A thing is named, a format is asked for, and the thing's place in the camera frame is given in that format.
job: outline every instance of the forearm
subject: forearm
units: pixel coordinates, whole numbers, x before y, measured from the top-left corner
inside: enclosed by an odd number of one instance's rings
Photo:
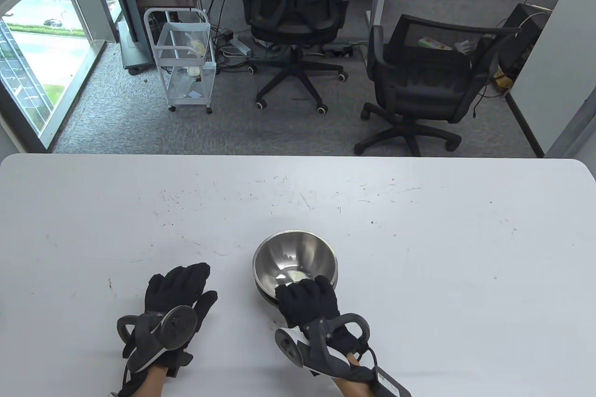
[[[167,373],[168,369],[164,367],[151,366],[147,378],[132,397],[161,397]]]
[[[354,355],[347,355],[347,359],[350,363],[360,366]],[[349,382],[343,378],[334,378],[333,380],[344,397],[374,397],[373,391],[367,384],[360,382]]]

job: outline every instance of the gloved hand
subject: gloved hand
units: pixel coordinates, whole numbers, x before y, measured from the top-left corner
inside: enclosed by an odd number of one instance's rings
[[[275,297],[288,327],[297,325],[306,337],[305,325],[311,321],[322,316],[327,320],[340,316],[335,291],[325,276],[317,276],[315,280],[303,279],[289,286],[277,286]],[[326,344],[343,355],[354,354],[363,348],[345,325],[335,329]]]
[[[207,312],[217,301],[216,291],[203,293],[207,278],[210,274],[210,267],[206,263],[196,263],[189,267],[176,267],[166,276],[154,275],[149,280],[145,293],[145,312],[161,312],[166,314],[179,305],[188,305],[196,312],[195,333],[199,331]],[[192,360],[192,355],[184,352],[190,343],[189,339],[181,348],[170,350],[161,354],[154,362],[154,365],[168,368],[168,375],[172,376],[174,371],[181,366],[186,366]],[[136,348],[135,331],[130,334],[130,339],[122,352],[124,358]],[[132,395],[136,389],[145,381],[147,376],[146,368],[139,373],[132,374],[130,380],[123,384],[119,392],[120,397]]]

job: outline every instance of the floor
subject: floor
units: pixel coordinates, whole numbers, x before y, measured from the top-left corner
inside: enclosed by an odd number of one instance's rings
[[[221,1],[212,14],[219,16]],[[371,0],[351,0],[341,40],[366,38],[364,10]],[[524,0],[386,0],[382,25],[386,36],[401,14],[472,26],[495,26]],[[556,0],[528,0],[554,7]],[[222,26],[250,38],[244,22],[241,0],[227,0]],[[149,153],[226,155],[351,155],[353,145],[388,127],[373,116],[359,118],[362,104],[374,102],[373,83],[366,77],[360,57],[341,63],[349,73],[347,82],[334,76],[313,76],[312,82],[329,106],[319,116],[314,101],[303,101],[307,92],[296,80],[287,80],[270,93],[268,108],[257,110],[255,93],[277,72],[260,69],[222,73],[213,90],[214,113],[204,108],[166,108],[157,71],[138,76],[124,71],[119,47],[110,44],[81,93],[70,119],[64,124],[53,148],[56,153]],[[432,125],[459,133],[462,144],[453,153],[434,138],[419,138],[423,156],[534,157],[519,125],[503,98],[484,99],[458,124]],[[366,156],[408,156],[402,138],[379,144]]]

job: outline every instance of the black mesh chair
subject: black mesh chair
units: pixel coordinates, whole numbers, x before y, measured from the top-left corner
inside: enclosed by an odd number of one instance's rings
[[[404,137],[410,152],[421,156],[416,136],[446,140],[453,152],[461,136],[417,123],[460,122],[481,88],[497,70],[496,55],[519,28],[462,27],[402,15],[388,44],[374,26],[368,42],[368,78],[377,105],[364,104],[360,118],[378,114],[392,127],[354,146],[361,155],[373,144]]]
[[[303,46],[322,45],[332,42],[343,26],[349,0],[242,0],[244,17],[251,26],[254,37],[281,45],[290,45],[290,58],[285,61],[256,61],[249,65],[251,74],[256,64],[282,67],[256,97],[259,109],[267,106],[263,99],[277,84],[288,76],[296,76],[317,101],[317,112],[325,114],[327,106],[309,78],[307,70],[332,71],[340,81],[347,80],[347,73],[340,65],[317,61],[305,61]]]

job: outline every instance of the white cart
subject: white cart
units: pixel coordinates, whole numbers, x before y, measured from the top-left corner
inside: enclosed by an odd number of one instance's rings
[[[151,37],[149,24],[149,16],[154,12],[164,12],[167,19],[157,43]],[[171,21],[171,12],[193,12],[201,22],[175,23]],[[144,21],[168,110],[174,112],[177,105],[206,105],[207,113],[211,114],[216,64],[207,14],[195,7],[152,7],[145,11]],[[164,77],[167,67],[172,67],[168,82]]]

